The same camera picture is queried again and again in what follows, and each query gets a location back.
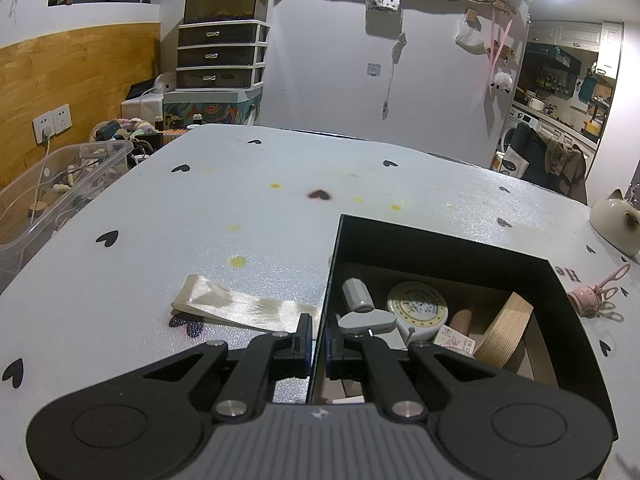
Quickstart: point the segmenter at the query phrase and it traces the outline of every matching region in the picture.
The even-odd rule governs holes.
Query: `brown garment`
[[[545,171],[558,177],[556,191],[587,205],[585,172],[587,163],[577,144],[569,147],[563,142],[549,139],[545,153]]]

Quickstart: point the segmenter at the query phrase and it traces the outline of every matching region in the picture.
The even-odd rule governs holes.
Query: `open box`
[[[591,343],[548,261],[347,215],[340,218],[338,227],[308,401],[344,396],[341,387],[330,384],[325,376],[325,360],[335,336],[335,330],[329,327],[335,325],[337,316],[347,313],[342,295],[347,264],[359,270],[377,308],[384,308],[386,295],[398,283],[412,280],[434,286],[449,305],[449,319],[459,308],[473,311],[470,335],[477,343],[509,295],[516,292],[533,306],[533,313],[523,341],[505,368],[590,400],[605,413],[617,438],[609,396]]]

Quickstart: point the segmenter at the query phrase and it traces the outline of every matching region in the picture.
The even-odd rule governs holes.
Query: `silver screw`
[[[238,416],[246,413],[246,404],[242,400],[227,399],[217,403],[216,411],[224,416]]]
[[[398,402],[391,407],[391,411],[397,416],[411,418],[412,416],[421,415],[424,411],[424,406],[414,400],[398,400]]]

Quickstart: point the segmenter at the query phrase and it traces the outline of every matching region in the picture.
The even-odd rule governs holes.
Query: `table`
[[[308,197],[319,189],[330,198]],[[212,338],[240,348],[258,334],[206,324],[194,339],[169,327],[188,274],[320,308],[346,213],[535,254],[596,283],[622,255],[591,228],[589,211],[527,182],[391,144],[200,126],[83,209],[0,296],[0,370],[24,365],[18,388],[0,383],[0,476],[37,478],[24,435],[53,399]],[[115,230],[113,245],[96,243]],[[244,266],[230,264],[237,256]],[[582,320],[620,434],[607,479],[635,478],[640,468],[640,266],[631,264],[621,282],[628,296],[614,298],[622,322]],[[570,272],[560,279],[567,290],[577,285]],[[306,381],[284,381],[276,399],[301,402],[305,393]]]

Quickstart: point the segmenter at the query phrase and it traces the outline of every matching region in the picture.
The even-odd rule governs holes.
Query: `white fluffy pom-pom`
[[[513,88],[513,79],[506,72],[498,72],[494,76],[494,82],[491,83],[491,86],[496,90],[504,90],[508,94]]]

